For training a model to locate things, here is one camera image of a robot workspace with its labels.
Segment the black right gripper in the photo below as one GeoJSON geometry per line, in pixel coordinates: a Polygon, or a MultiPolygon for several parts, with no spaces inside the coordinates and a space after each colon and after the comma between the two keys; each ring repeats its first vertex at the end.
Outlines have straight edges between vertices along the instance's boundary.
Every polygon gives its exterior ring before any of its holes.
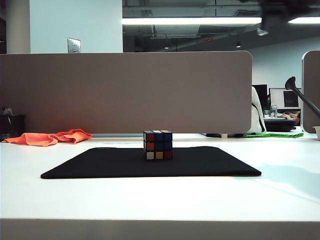
{"type": "Polygon", "coordinates": [[[269,34],[275,25],[295,18],[313,15],[320,6],[319,0],[260,0],[261,24],[256,29],[258,36],[269,34]]]}

